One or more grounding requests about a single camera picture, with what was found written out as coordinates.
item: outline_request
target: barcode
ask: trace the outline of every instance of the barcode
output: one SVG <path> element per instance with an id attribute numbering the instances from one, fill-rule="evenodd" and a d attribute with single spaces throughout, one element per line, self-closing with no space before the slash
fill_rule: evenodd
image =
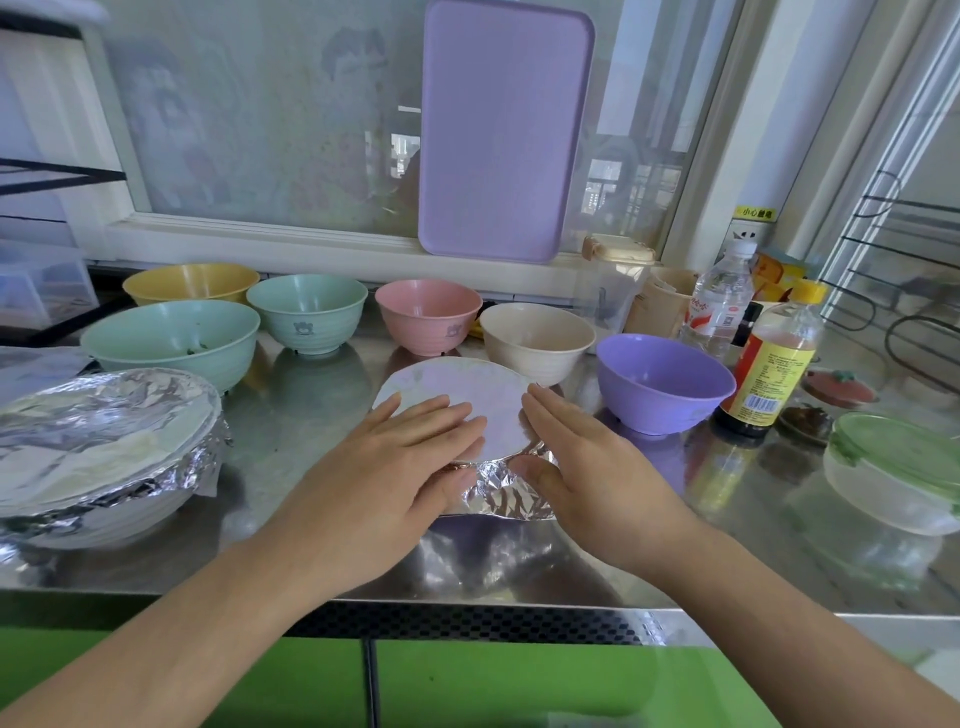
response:
<path id="1" fill-rule="evenodd" d="M 747 409 L 752 409 L 755 412 L 776 412 L 777 408 L 780 407 L 780 401 L 771 400 L 767 397 L 750 395 L 747 398 L 747 401 L 743 403 L 743 406 Z"/>

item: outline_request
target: countertop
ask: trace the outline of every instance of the countertop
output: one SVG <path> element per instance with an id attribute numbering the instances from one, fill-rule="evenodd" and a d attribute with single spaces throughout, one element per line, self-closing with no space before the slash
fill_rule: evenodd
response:
<path id="1" fill-rule="evenodd" d="M 483 345 L 468 339 L 458 354 L 484 357 Z M 261 331 L 251 370 L 224 400 L 233 447 L 216 496 L 192 497 L 125 545 L 8 554 L 0 619 L 103 626 L 114 619 L 106 613 L 122 620 L 142 608 L 252 534 L 362 419 L 386 377 L 413 361 L 372 306 L 322 359 L 299 358 Z M 618 428 L 594 365 L 585 357 L 564 395 Z M 897 649 L 960 646 L 960 534 L 930 539 L 873 521 L 823 481 L 818 450 L 775 430 L 759 446 L 710 423 L 632 439 L 703 518 L 868 636 Z M 506 639 L 563 642 L 574 622 L 575 642 L 710 644 L 666 595 L 588 556 L 555 522 L 489 516 L 437 520 L 396 568 L 293 634 L 503 639 L 506 630 Z"/>

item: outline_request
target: bottle label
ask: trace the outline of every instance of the bottle label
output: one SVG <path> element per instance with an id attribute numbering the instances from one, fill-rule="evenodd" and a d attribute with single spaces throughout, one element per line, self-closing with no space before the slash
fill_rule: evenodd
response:
<path id="1" fill-rule="evenodd" d="M 718 330 L 736 333 L 747 307 L 739 303 L 725 303 L 723 298 L 701 291 L 690 300 L 684 321 L 694 331 L 705 336 L 712 336 Z"/>
<path id="2" fill-rule="evenodd" d="M 788 349 L 751 334 L 736 364 L 736 391 L 720 407 L 747 425 L 768 427 L 813 358 L 813 349 Z"/>

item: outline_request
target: aluminum foil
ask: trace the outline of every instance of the aluminum foil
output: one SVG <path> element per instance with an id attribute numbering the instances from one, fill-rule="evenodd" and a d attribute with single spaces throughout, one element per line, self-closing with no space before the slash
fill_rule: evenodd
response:
<path id="1" fill-rule="evenodd" d="M 229 444 L 229 430 L 220 397 L 204 379 L 169 369 L 133 369 L 78 377 L 0 411 L 0 468 L 26 446 L 83 452 L 145 429 L 161 432 L 182 423 L 190 409 L 197 422 L 178 447 L 156 462 L 138 468 L 117 482 L 78 496 L 57 500 L 8 497 L 0 505 L 0 537 L 17 541 L 53 533 L 75 533 L 84 515 L 134 498 L 204 484 L 204 474 L 217 469 Z"/>
<path id="2" fill-rule="evenodd" d="M 464 502 L 445 516 L 479 514 L 519 521 L 554 518 L 546 500 L 509 469 L 510 460 L 519 454 L 556 462 L 522 414 L 520 395 L 528 383 L 522 375 L 483 359 L 445 356 L 405 367 L 391 374 L 380 388 L 374 406 L 394 392 L 402 396 L 399 411 L 446 394 L 454 403 L 471 402 L 473 415 L 487 417 L 482 451 L 468 462 L 451 465 L 475 468 L 476 485 L 467 491 Z"/>

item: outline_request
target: green lid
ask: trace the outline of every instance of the green lid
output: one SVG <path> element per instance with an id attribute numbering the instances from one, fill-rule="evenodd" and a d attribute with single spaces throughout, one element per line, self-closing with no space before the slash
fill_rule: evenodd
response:
<path id="1" fill-rule="evenodd" d="M 829 446 L 851 465 L 866 460 L 908 485 L 960 503 L 960 443 L 903 420 L 851 412 Z"/>

